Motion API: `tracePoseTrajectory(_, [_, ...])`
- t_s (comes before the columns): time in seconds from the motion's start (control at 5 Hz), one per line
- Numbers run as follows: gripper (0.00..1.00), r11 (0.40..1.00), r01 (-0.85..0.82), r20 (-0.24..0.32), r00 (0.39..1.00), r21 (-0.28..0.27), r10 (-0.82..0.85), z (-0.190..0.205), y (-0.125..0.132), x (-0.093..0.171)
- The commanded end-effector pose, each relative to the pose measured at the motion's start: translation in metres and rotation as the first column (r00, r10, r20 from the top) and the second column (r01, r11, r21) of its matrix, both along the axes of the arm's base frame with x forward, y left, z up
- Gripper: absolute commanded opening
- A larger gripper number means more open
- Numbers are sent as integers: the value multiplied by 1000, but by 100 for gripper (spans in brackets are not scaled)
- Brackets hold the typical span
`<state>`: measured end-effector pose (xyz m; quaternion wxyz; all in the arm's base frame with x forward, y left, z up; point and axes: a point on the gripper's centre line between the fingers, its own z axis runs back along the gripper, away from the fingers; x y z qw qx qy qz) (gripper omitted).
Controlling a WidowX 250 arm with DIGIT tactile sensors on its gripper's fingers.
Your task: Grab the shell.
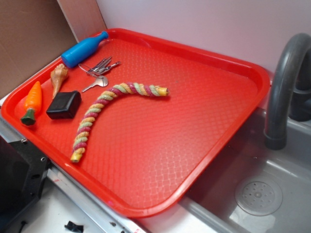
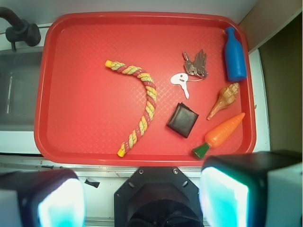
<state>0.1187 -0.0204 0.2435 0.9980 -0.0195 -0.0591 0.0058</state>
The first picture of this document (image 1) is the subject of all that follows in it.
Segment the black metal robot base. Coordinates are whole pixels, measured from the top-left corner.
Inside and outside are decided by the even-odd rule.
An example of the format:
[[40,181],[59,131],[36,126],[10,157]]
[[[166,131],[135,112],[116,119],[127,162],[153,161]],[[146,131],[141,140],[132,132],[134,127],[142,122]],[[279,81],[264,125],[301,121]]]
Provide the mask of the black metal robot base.
[[42,194],[49,158],[32,142],[0,139],[0,231],[3,233]]

